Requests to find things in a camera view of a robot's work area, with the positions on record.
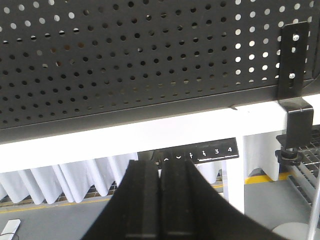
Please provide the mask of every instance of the screw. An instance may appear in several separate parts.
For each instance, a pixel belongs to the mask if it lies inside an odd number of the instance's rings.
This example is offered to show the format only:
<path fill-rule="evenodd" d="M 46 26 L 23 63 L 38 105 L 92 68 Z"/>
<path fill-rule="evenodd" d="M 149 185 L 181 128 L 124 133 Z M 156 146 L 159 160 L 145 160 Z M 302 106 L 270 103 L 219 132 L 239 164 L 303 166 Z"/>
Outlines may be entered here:
<path fill-rule="evenodd" d="M 298 34 L 293 34 L 293 36 L 292 36 L 292 40 L 293 41 L 298 41 L 300 39 L 300 36 L 298 35 Z"/>
<path fill-rule="evenodd" d="M 294 79 L 295 77 L 296 77 L 296 74 L 294 74 L 294 73 L 290 73 L 290 74 L 289 74 L 289 78 L 290 78 L 290 79 Z"/>

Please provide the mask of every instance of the metal grid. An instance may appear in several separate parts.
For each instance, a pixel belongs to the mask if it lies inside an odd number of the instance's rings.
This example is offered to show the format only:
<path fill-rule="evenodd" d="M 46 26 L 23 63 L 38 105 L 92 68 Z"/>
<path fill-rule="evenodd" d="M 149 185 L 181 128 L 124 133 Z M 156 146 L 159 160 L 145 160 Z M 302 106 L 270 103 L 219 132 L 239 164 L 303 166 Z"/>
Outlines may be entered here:
<path fill-rule="evenodd" d="M 312 140 L 308 146 L 300 148 L 304 158 L 302 164 L 317 178 L 320 168 L 320 131 L 312 132 Z"/>
<path fill-rule="evenodd" d="M 303 196 L 306 202 L 312 206 L 312 199 L 316 191 L 317 177 L 320 168 L 320 130 L 312 131 L 312 139 L 309 145 L 300 147 L 303 154 L 302 163 L 299 166 L 289 167 L 291 175 L 288 177 L 292 185 Z"/>
<path fill-rule="evenodd" d="M 277 85 L 281 27 L 302 21 L 313 78 L 318 1 L 3 0 L 0 10 L 0 129 Z"/>

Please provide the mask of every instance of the metal bracket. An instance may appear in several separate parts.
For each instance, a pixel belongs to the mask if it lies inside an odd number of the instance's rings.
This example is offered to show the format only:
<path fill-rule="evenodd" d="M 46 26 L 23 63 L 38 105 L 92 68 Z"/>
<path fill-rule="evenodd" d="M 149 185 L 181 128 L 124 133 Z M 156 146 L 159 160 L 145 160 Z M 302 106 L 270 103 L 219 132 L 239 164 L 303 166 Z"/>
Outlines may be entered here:
<path fill-rule="evenodd" d="M 298 147 L 311 140 L 313 107 L 302 98 L 309 23 L 285 25 L 281 30 L 281 54 L 278 83 L 278 103 L 287 112 L 286 134 L 277 136 L 281 150 L 275 152 L 278 162 L 299 165 Z"/>

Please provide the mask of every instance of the gray floor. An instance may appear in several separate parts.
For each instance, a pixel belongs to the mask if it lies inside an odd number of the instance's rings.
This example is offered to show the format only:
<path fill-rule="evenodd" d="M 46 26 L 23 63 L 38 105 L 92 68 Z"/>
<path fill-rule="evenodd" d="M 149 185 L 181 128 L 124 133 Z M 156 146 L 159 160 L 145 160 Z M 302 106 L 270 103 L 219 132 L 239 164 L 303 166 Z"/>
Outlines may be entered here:
<path fill-rule="evenodd" d="M 21 219 L 21 240 L 79 240 L 106 201 L 0 213 L 0 231 L 10 219 Z M 269 229 L 287 223 L 307 223 L 310 208 L 287 181 L 245 186 L 245 211 Z"/>
<path fill-rule="evenodd" d="M 270 230 L 309 222 L 311 208 L 287 180 L 245 185 L 244 202 L 245 214 Z"/>

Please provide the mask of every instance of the metal rod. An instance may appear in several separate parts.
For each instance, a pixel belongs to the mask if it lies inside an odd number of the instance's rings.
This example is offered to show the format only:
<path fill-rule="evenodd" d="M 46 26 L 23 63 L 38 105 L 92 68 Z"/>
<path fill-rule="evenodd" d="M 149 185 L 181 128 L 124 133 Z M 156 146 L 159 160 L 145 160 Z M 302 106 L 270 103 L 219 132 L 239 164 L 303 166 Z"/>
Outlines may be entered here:
<path fill-rule="evenodd" d="M 316 183 L 316 190 L 315 195 L 313 199 L 311 214 L 310 214 L 310 220 L 309 220 L 309 230 L 307 233 L 307 240 L 314 240 L 317 225 L 319 221 L 319 215 L 320 215 L 320 176 L 317 178 Z"/>

